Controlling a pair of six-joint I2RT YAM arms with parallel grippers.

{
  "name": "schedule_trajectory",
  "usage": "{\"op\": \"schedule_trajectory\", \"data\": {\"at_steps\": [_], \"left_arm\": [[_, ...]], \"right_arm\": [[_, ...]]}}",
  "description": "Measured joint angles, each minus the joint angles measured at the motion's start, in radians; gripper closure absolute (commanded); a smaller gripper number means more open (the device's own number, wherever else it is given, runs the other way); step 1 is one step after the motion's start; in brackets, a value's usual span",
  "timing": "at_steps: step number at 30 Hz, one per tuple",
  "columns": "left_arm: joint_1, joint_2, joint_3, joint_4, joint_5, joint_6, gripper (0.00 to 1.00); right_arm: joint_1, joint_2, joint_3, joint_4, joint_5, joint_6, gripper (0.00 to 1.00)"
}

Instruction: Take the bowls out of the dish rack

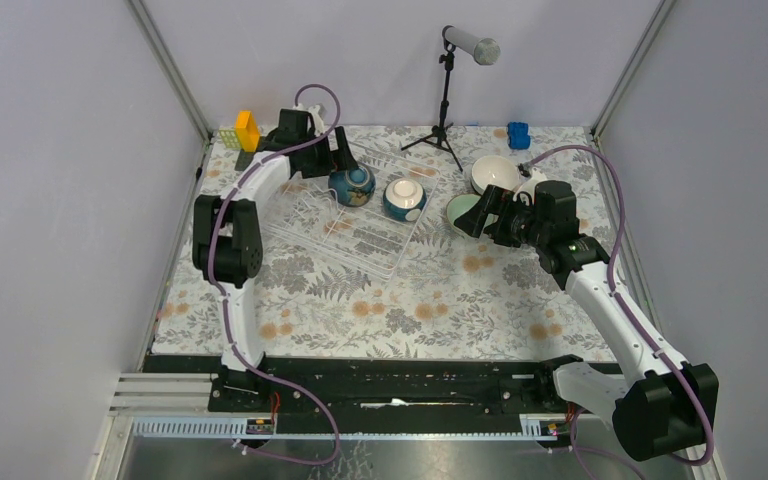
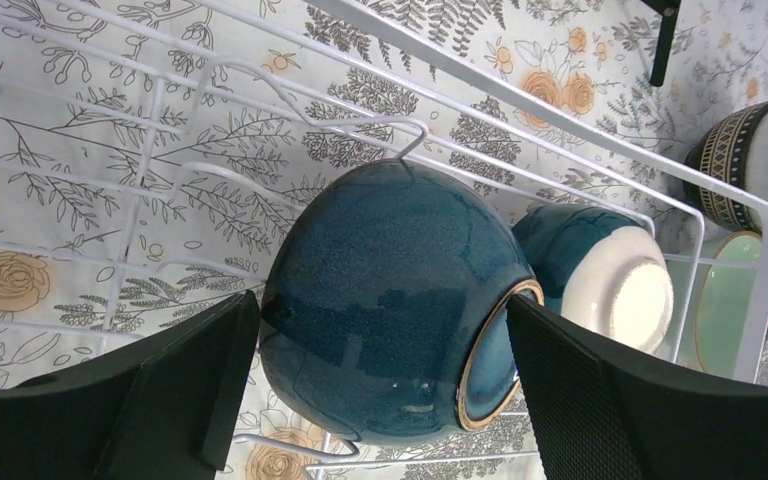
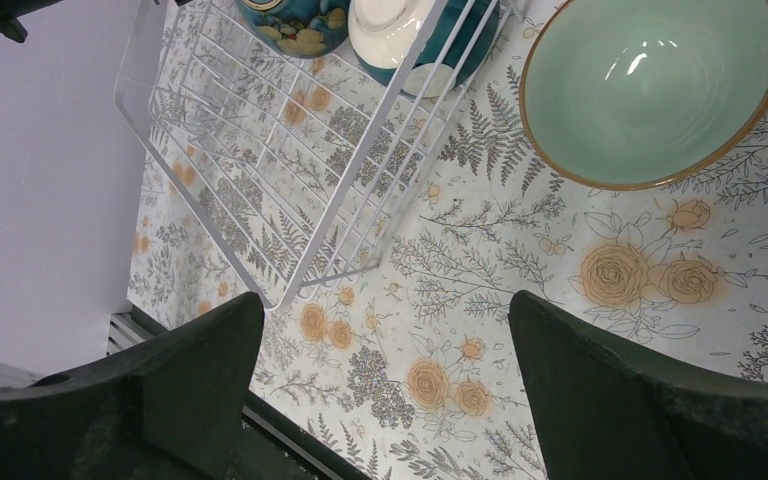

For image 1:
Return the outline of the light green celadon bowl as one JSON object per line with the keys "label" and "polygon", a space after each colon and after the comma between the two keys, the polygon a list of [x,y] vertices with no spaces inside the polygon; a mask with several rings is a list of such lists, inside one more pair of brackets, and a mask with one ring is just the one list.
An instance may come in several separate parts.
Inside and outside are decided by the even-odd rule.
{"label": "light green celadon bowl", "polygon": [[463,214],[467,213],[480,200],[476,194],[461,194],[453,197],[446,206],[446,218],[451,229],[461,237],[468,237],[468,234],[455,225],[455,221]]}

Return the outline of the white ribbed bowl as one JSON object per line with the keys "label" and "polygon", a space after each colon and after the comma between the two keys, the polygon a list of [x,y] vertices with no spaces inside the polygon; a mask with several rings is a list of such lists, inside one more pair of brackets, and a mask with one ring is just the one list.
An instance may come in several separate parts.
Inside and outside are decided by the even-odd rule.
{"label": "white ribbed bowl", "polygon": [[478,194],[482,194],[488,186],[516,190],[524,181],[517,165],[500,155],[485,155],[477,159],[468,178]]}

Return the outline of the teal white spotted bowl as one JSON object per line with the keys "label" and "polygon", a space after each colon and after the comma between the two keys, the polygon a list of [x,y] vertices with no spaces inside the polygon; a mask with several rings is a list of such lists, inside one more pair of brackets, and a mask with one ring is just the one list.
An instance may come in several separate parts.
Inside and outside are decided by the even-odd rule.
{"label": "teal white spotted bowl", "polygon": [[416,222],[427,203],[427,192],[416,180],[401,177],[391,181],[384,191],[385,213],[394,220]]}

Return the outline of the dark teal floral bowl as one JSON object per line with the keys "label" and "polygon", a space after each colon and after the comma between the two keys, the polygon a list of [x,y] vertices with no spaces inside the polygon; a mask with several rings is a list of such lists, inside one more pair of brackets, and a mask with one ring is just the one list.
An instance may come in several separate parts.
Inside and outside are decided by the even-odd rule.
{"label": "dark teal floral bowl", "polygon": [[376,179],[366,165],[358,164],[355,169],[330,174],[327,186],[338,204],[346,207],[362,207],[373,197]]}

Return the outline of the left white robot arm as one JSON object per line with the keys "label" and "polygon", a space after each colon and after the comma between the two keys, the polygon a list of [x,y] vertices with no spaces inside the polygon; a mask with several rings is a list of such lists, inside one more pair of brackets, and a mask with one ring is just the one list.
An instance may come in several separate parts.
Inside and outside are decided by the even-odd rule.
{"label": "left white robot arm", "polygon": [[345,134],[336,124],[316,135],[308,111],[283,109],[279,124],[262,141],[263,150],[230,191],[200,195],[193,207],[194,267],[219,290],[225,347],[221,364],[230,371],[258,367],[265,356],[254,313],[253,279],[264,256],[261,219],[280,187],[300,175],[327,177],[358,166]]}

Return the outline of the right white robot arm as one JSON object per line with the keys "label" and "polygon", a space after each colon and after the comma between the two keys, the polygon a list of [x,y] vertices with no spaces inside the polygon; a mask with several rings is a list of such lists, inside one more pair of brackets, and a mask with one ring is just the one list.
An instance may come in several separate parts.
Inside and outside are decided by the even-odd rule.
{"label": "right white robot arm", "polygon": [[622,379],[581,360],[551,368],[533,386],[539,407],[557,412],[572,402],[584,408],[612,427],[637,461],[697,445],[713,451],[716,374],[707,364],[690,364],[630,299],[606,250],[581,232],[568,183],[543,181],[532,194],[490,185],[453,225],[497,245],[532,247],[541,268],[588,315],[619,365]]}

